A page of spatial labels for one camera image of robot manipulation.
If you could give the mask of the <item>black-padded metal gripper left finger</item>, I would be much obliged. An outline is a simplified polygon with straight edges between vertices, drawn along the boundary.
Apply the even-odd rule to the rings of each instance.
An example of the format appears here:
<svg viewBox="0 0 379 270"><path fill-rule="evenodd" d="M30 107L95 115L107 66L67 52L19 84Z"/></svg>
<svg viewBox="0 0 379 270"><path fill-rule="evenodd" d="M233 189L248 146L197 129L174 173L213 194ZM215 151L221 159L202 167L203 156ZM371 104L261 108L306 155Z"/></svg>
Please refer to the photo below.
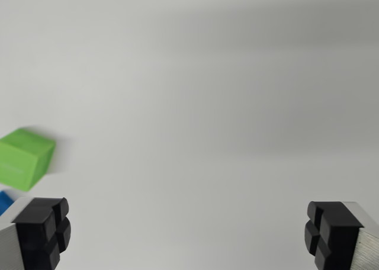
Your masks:
<svg viewBox="0 0 379 270"><path fill-rule="evenodd" d="M66 198L20 197L1 214L1 269L56 269L70 241Z"/></svg>

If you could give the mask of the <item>black-padded metal gripper right finger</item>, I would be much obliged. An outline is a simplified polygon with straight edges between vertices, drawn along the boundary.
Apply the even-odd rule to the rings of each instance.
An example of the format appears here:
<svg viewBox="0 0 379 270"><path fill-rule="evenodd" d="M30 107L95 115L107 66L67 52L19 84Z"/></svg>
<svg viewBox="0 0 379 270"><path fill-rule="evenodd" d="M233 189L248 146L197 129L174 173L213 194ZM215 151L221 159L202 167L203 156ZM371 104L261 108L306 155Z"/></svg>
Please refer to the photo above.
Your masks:
<svg viewBox="0 0 379 270"><path fill-rule="evenodd" d="M378 269L378 223L356 202L311 201L304 228L317 269Z"/></svg>

